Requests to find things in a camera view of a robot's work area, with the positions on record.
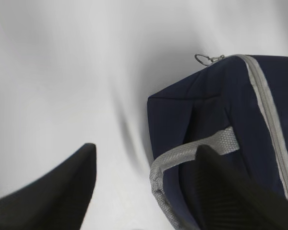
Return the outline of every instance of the white cloth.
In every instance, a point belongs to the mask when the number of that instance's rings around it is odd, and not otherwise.
[[[288,56],[288,0],[0,0],[0,197],[93,142],[82,229],[172,229],[146,100],[202,69],[195,53]]]

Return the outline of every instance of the metal zipper pull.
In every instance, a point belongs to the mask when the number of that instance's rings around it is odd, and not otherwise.
[[[208,61],[211,61],[211,63],[210,63],[210,64],[205,64],[205,63],[203,63],[203,61],[201,61],[201,60],[199,59],[199,56],[206,58]],[[204,65],[204,66],[210,66],[213,62],[216,62],[216,61],[219,61],[219,60],[222,60],[223,58],[225,58],[224,55],[221,55],[221,56],[219,56],[219,57],[209,57],[209,56],[204,55],[204,54],[195,54],[194,57],[195,57],[195,59],[196,59],[199,63],[201,63],[201,64]]]

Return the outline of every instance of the navy blue bag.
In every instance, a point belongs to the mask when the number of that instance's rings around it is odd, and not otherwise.
[[[152,192],[175,229],[200,229],[201,211],[190,213],[200,145],[288,200],[288,57],[221,56],[150,96],[147,110]]]

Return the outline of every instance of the nylon fabric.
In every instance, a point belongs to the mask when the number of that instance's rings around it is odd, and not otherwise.
[[[169,222],[176,230],[196,230],[198,228],[191,227],[191,225],[187,224],[175,214],[163,190],[163,173],[165,170],[176,165],[195,160],[196,151],[200,145],[208,145],[220,155],[228,154],[239,149],[233,128],[230,126],[225,130],[216,132],[208,138],[190,142],[165,152],[153,162],[151,167],[150,182],[152,193]]]

